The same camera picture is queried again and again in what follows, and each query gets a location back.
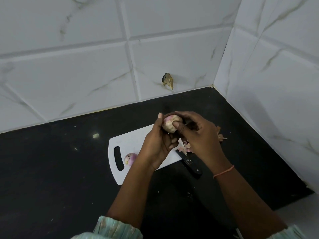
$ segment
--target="forearm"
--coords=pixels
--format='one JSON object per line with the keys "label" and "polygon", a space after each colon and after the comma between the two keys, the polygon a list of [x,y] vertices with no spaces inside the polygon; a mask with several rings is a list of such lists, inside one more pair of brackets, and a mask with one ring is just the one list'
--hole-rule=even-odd
{"label": "forearm", "polygon": [[[218,174],[229,169],[231,163],[222,154],[215,159],[214,167],[209,167],[214,174]],[[287,228],[235,168],[216,179],[245,239],[267,238]]]}
{"label": "forearm", "polygon": [[106,216],[140,228],[154,169],[137,157]]}

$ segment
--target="person's left hand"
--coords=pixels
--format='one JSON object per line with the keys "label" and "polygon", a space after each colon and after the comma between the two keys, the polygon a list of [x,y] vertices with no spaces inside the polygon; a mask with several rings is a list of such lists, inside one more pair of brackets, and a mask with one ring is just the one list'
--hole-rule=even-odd
{"label": "person's left hand", "polygon": [[162,164],[168,153],[178,145],[178,138],[162,129],[163,114],[159,113],[152,130],[146,135],[137,160],[150,163],[154,170]]}

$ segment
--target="black knife handle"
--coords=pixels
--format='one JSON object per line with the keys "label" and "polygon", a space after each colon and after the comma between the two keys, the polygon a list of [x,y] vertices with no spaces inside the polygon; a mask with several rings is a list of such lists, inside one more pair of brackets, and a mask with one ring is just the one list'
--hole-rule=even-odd
{"label": "black knife handle", "polygon": [[195,173],[196,175],[202,175],[202,170],[199,168],[199,166],[194,163],[193,158],[196,156],[195,154],[190,154],[189,156],[186,156],[184,153],[176,150],[176,153],[178,156],[181,157],[181,159],[185,162],[185,164],[190,168],[190,170]]}

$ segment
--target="hand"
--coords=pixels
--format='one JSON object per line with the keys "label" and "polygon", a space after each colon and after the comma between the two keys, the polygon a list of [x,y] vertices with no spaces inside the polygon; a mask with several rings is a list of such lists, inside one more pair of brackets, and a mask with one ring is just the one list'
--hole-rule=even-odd
{"label": "hand", "polygon": [[173,114],[192,121],[187,125],[174,121],[173,126],[188,140],[192,152],[210,167],[213,173],[229,168],[230,163],[221,149],[217,128],[212,122],[195,112],[172,112],[165,117]]}
{"label": "hand", "polygon": [[154,170],[162,164],[168,153],[178,145],[178,138],[162,129],[163,114],[159,113],[152,130],[146,135],[138,159],[150,163]]}

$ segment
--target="person's right hand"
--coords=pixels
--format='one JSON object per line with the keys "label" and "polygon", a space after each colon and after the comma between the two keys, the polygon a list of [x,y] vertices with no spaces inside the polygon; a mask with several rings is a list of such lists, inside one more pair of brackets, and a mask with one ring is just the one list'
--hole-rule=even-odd
{"label": "person's right hand", "polygon": [[211,170],[219,173],[228,169],[229,161],[226,159],[217,136],[216,126],[195,112],[172,112],[165,117],[176,114],[193,123],[185,125],[174,121],[173,126],[189,142],[194,152]]}

